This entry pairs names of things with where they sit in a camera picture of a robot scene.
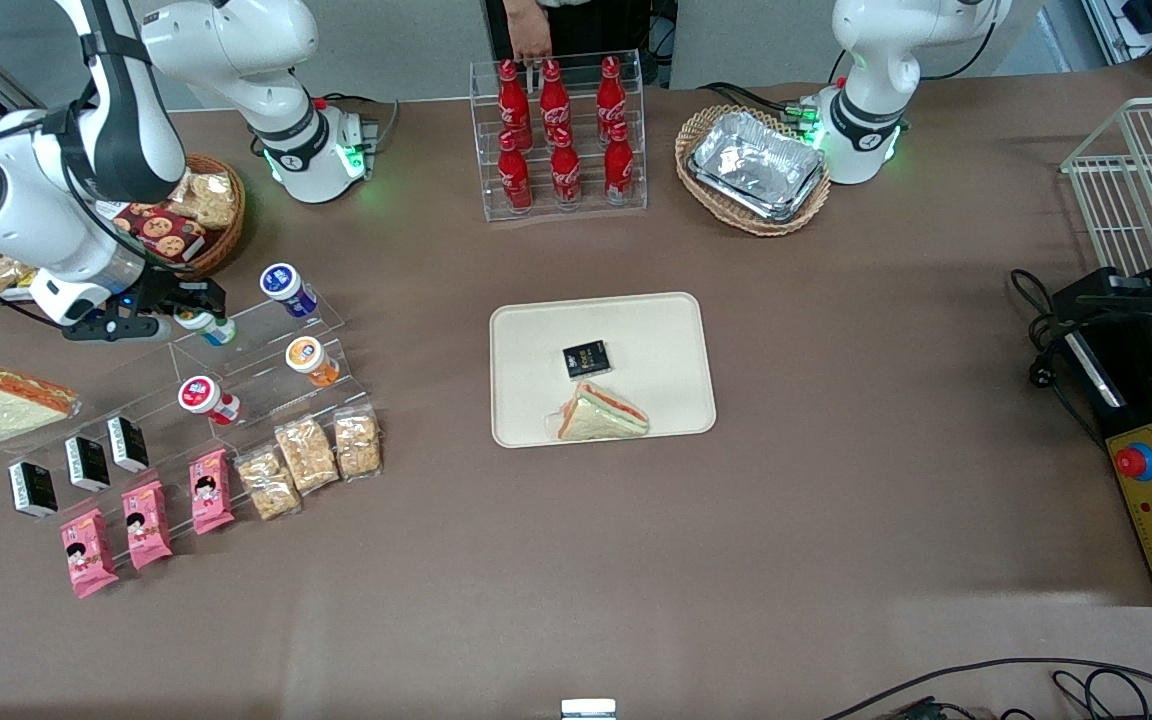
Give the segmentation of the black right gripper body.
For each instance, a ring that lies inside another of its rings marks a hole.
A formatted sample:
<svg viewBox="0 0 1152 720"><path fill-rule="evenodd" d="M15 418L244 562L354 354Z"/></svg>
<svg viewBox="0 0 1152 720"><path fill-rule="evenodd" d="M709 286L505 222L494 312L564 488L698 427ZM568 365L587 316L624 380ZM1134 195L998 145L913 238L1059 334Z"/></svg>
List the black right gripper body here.
<svg viewBox="0 0 1152 720"><path fill-rule="evenodd" d="M197 297L192 286L177 274L146 270L124 291L124 309L129 314L197 313Z"/></svg>

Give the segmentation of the person's bare hand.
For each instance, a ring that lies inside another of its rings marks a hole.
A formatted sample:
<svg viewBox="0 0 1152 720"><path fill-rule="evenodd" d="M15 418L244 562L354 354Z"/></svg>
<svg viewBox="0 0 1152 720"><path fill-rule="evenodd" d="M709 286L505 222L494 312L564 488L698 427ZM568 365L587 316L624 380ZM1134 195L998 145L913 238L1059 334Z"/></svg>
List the person's bare hand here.
<svg viewBox="0 0 1152 720"><path fill-rule="evenodd" d="M513 59L536 60L552 56L547 8L532 0L506 0L502 5Z"/></svg>

